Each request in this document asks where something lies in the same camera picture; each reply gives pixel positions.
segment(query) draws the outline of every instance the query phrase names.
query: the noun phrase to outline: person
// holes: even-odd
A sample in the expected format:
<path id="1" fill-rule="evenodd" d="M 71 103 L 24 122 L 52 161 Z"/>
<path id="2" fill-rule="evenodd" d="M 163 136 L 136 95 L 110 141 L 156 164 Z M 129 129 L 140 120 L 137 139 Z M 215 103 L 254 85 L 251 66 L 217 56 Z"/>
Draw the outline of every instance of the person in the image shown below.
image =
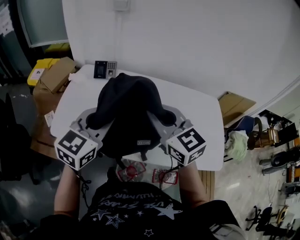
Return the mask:
<path id="1" fill-rule="evenodd" d="M 96 190 L 79 221 L 80 180 L 66 165 L 55 195 L 54 215 L 42 219 L 30 239 L 245 239 L 227 203 L 209 201 L 195 162 L 179 169 L 179 186 L 182 202 L 149 183 L 109 178 Z"/>

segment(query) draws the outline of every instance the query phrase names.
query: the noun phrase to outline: yellow box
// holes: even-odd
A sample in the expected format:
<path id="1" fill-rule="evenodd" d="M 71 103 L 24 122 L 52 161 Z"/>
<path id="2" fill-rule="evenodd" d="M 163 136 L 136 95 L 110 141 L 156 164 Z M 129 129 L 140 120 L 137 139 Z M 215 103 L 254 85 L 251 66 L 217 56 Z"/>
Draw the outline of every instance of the yellow box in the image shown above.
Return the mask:
<path id="1" fill-rule="evenodd" d="M 56 43 L 51 44 L 46 50 L 45 53 L 51 52 L 66 52 L 71 50 L 70 43 Z"/>
<path id="2" fill-rule="evenodd" d="M 49 69 L 52 65 L 57 63 L 58 60 L 60 60 L 60 59 L 59 58 L 45 58 L 45 59 L 37 60 L 36 65 L 34 66 L 33 70 L 29 74 L 29 77 L 27 79 L 27 84 L 29 86 L 34 87 L 38 83 L 37 79 L 31 79 L 31 75 L 32 75 L 32 73 L 34 72 L 35 69 L 37 69 L 37 68 Z"/>

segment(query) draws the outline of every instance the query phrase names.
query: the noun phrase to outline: table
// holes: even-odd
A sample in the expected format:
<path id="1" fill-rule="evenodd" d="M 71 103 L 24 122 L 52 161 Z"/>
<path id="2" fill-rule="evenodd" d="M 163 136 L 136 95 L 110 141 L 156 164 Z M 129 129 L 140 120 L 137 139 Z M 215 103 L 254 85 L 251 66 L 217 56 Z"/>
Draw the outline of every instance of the table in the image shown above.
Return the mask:
<path id="1" fill-rule="evenodd" d="M 118 70 L 117 75 L 140 75 Z M 94 79 L 94 65 L 84 65 L 77 73 L 76 80 L 71 81 L 57 106 L 51 126 L 51 134 L 55 137 L 66 133 L 72 121 L 86 109 L 97 107 L 98 96 L 108 80 Z M 199 91 L 189 89 L 154 77 L 140 75 L 151 79 L 165 105 L 178 108 L 187 119 L 190 119 L 199 134 L 205 139 L 207 146 L 204 154 L 196 160 L 197 168 L 206 171 L 218 171 L 222 168 L 224 158 L 224 129 L 218 100 Z M 171 166 L 170 157 L 157 146 L 147 152 L 151 163 Z M 140 153 L 124 156 L 141 161 Z"/>

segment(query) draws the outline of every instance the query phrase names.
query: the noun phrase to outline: green object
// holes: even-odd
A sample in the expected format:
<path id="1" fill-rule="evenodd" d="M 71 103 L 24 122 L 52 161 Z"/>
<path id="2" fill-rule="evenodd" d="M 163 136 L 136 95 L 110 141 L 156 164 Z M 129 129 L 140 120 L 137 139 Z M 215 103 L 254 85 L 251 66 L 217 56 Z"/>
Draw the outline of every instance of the green object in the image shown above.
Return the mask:
<path id="1" fill-rule="evenodd" d="M 243 160 L 247 154 L 247 141 L 245 131 L 232 131 L 225 145 L 225 153 L 235 160 Z"/>

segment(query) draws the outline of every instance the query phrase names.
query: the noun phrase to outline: cardboard box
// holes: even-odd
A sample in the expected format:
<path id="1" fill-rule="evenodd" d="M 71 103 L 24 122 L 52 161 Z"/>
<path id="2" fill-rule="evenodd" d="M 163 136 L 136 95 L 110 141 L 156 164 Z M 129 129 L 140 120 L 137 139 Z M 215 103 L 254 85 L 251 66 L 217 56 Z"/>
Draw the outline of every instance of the cardboard box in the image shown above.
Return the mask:
<path id="1" fill-rule="evenodd" d="M 227 92 L 219 99 L 224 126 L 256 104 L 255 101 Z"/>
<path id="2" fill-rule="evenodd" d="M 33 129 L 31 149 L 51 158 L 56 158 L 54 141 L 55 137 L 50 134 L 44 115 L 55 111 L 63 93 L 52 94 L 48 89 L 43 88 L 39 81 L 33 90 L 38 116 Z"/>
<path id="3" fill-rule="evenodd" d="M 50 128 L 47 126 L 44 116 L 39 115 L 34 126 L 30 148 L 36 152 L 56 159 L 57 157 L 54 148 L 55 139 L 56 138 L 50 134 Z"/>
<path id="4" fill-rule="evenodd" d="M 41 82 L 51 93 L 56 93 L 68 80 L 69 74 L 76 71 L 75 67 L 73 60 L 62 58 L 43 73 Z"/>
<path id="5" fill-rule="evenodd" d="M 32 94 L 37 106 L 38 114 L 44 116 L 52 110 L 55 112 L 62 94 L 62 92 L 52 94 L 47 89 L 45 89 L 42 83 L 39 81 L 35 86 Z"/>

